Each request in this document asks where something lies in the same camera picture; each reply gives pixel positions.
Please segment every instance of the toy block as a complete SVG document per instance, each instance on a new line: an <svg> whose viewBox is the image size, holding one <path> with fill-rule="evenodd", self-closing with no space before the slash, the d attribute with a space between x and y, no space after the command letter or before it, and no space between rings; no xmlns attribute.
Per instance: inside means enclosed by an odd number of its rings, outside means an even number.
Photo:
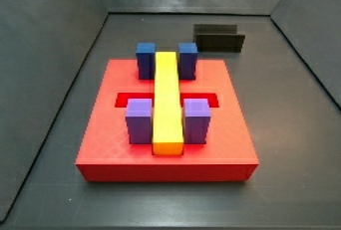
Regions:
<svg viewBox="0 0 341 230"><path fill-rule="evenodd" d="M195 43L178 44L178 77L180 80L195 80L196 45Z"/></svg>
<svg viewBox="0 0 341 230"><path fill-rule="evenodd" d="M182 155L183 135L175 52L156 52L153 154Z"/></svg>
<svg viewBox="0 0 341 230"><path fill-rule="evenodd" d="M155 101L153 93L117 93L115 107L125 108L128 105L128 99L151 99ZM207 99L207 104L210 108L218 108L218 98L216 93L179 93L179 103L183 107L184 99Z"/></svg>
<svg viewBox="0 0 341 230"><path fill-rule="evenodd" d="M149 93L155 83L135 76L136 60L108 62L76 159L87 181L248 179L258 158L226 64L223 60L198 60L196 69L195 81L179 81L179 90L188 94L211 92L219 99L219 107L210 108L206 145L186 144L182 156L157 156L151 153L151 144L129 145L125 109L113 107L117 93Z"/></svg>
<svg viewBox="0 0 341 230"><path fill-rule="evenodd" d="M155 43L137 43L136 58L140 80L155 78L155 47Z"/></svg>
<svg viewBox="0 0 341 230"><path fill-rule="evenodd" d="M152 100L128 99L125 123L129 144L152 143Z"/></svg>
<svg viewBox="0 0 341 230"><path fill-rule="evenodd" d="M210 110L206 99L183 100L184 144L206 144Z"/></svg>

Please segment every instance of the blue block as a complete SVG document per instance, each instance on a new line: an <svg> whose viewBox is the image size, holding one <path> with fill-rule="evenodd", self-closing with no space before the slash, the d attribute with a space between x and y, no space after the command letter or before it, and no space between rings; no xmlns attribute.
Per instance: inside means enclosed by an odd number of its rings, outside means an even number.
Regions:
<svg viewBox="0 0 341 230"><path fill-rule="evenodd" d="M152 100L128 99L125 123L129 144L152 143Z"/></svg>
<svg viewBox="0 0 341 230"><path fill-rule="evenodd" d="M207 99L183 100L183 141L184 144L206 144L210 122Z"/></svg>
<svg viewBox="0 0 341 230"><path fill-rule="evenodd" d="M178 78L180 80L195 80L196 44L179 43L178 54Z"/></svg>
<svg viewBox="0 0 341 230"><path fill-rule="evenodd" d="M152 80L155 78L155 50L155 43L137 43L139 80Z"/></svg>

